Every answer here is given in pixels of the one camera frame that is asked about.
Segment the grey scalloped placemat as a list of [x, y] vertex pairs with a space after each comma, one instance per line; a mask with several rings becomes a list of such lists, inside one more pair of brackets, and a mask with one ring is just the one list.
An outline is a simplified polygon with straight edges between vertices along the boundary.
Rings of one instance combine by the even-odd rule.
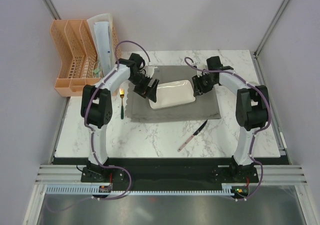
[[[160, 65], [155, 67], [154, 79], [159, 83], [181, 80], [192, 81], [197, 71], [187, 65]], [[150, 100], [144, 99], [133, 91], [134, 85], [128, 84], [125, 116], [136, 123], [168, 123], [181, 121], [217, 120], [221, 118], [216, 90], [197, 96], [195, 102], [169, 108], [152, 109]]]

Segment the white rectangular plate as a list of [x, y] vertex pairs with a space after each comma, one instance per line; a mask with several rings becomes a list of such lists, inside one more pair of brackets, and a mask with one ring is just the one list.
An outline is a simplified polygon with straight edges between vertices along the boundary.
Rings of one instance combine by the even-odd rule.
[[195, 101], [191, 82], [189, 80], [179, 80], [159, 84], [156, 90], [156, 102], [149, 100], [149, 105], [153, 110], [159, 110], [186, 105]]

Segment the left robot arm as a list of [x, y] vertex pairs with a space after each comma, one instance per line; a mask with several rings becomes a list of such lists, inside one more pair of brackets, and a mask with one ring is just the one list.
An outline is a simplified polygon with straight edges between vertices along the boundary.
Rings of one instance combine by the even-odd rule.
[[108, 160], [106, 148], [106, 132], [113, 115], [112, 93], [120, 85], [129, 81], [134, 85], [133, 91], [144, 99], [157, 101], [159, 80], [155, 79], [149, 85], [152, 76], [142, 71], [145, 60], [137, 53], [132, 53], [129, 59], [120, 58], [114, 68], [94, 85], [85, 85], [82, 91], [80, 115], [90, 133], [90, 154], [88, 161], [95, 165], [92, 176], [99, 182], [106, 181], [110, 170], [104, 166]]

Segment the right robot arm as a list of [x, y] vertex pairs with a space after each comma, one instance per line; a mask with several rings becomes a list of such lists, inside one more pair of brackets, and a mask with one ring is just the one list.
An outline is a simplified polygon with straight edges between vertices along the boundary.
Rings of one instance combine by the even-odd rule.
[[229, 176], [233, 181], [240, 182], [247, 176], [244, 166], [256, 161], [253, 150], [257, 134], [271, 125], [268, 89], [264, 85], [252, 85], [231, 66], [222, 65], [219, 56], [208, 58], [204, 68], [197, 67], [189, 57], [185, 57], [184, 62], [197, 71], [197, 75], [192, 77], [195, 97], [210, 92], [215, 85], [226, 87], [236, 96], [235, 118], [240, 134], [233, 155], [236, 165], [229, 169]]

